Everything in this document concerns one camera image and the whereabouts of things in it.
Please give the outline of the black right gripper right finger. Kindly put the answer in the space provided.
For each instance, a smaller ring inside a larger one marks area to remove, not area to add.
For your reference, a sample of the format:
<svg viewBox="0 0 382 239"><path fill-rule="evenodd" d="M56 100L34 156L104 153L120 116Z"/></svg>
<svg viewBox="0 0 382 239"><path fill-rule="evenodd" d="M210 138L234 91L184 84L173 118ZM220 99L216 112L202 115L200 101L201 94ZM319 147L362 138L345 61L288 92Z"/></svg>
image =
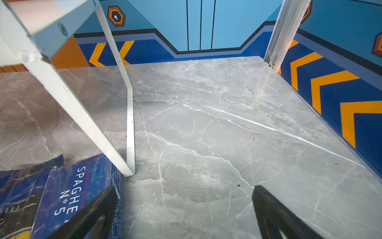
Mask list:
<svg viewBox="0 0 382 239"><path fill-rule="evenodd" d="M255 186L252 201L262 238L322 238L262 185Z"/></svg>

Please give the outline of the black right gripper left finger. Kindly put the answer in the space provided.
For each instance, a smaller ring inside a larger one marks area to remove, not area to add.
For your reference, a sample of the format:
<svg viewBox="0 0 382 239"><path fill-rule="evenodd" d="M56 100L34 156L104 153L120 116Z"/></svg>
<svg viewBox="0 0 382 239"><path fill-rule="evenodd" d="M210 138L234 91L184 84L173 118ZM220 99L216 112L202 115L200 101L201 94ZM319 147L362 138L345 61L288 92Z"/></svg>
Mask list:
<svg viewBox="0 0 382 239"><path fill-rule="evenodd" d="M118 203L114 186L109 186L66 222L49 239L107 239Z"/></svg>

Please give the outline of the dark blue Barilla spaghetti box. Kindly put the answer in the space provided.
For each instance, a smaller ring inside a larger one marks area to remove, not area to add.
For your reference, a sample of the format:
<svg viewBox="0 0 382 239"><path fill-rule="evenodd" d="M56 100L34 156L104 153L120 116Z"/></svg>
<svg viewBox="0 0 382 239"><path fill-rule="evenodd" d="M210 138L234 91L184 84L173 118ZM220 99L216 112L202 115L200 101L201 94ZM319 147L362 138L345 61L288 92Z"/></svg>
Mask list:
<svg viewBox="0 0 382 239"><path fill-rule="evenodd" d="M53 168L30 237L48 238L109 186L120 195L121 180L122 174L104 154Z"/></svg>

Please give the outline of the blue yellow spaghetti bag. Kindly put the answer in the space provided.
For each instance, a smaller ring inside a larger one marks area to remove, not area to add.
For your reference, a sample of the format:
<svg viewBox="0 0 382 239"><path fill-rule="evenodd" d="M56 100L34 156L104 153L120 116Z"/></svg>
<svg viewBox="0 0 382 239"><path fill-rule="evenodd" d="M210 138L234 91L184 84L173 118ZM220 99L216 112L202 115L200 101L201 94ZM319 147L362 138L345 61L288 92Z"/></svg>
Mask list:
<svg viewBox="0 0 382 239"><path fill-rule="evenodd" d="M25 169L1 172L1 238L29 239L39 203L54 167L64 164L60 155Z"/></svg>

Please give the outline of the white two-tier metal shelf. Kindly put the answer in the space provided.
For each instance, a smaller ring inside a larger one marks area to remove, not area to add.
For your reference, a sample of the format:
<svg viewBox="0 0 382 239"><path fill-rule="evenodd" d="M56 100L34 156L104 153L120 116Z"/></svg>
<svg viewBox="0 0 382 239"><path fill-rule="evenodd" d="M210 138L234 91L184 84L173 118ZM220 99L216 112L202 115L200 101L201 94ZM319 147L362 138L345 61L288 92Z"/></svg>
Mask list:
<svg viewBox="0 0 382 239"><path fill-rule="evenodd" d="M126 158L100 129L51 58L96 14L127 88ZM133 88L99 1L1 1L1 66L22 64L125 176L135 174Z"/></svg>

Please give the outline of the aluminium corner post right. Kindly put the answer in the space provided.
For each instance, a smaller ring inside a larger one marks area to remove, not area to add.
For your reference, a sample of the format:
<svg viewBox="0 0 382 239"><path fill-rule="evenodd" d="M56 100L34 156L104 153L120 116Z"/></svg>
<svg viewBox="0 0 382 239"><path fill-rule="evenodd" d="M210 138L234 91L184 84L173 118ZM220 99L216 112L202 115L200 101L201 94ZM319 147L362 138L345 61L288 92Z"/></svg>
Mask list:
<svg viewBox="0 0 382 239"><path fill-rule="evenodd" d="M279 71L310 4L309 0L283 1L265 54L265 61Z"/></svg>

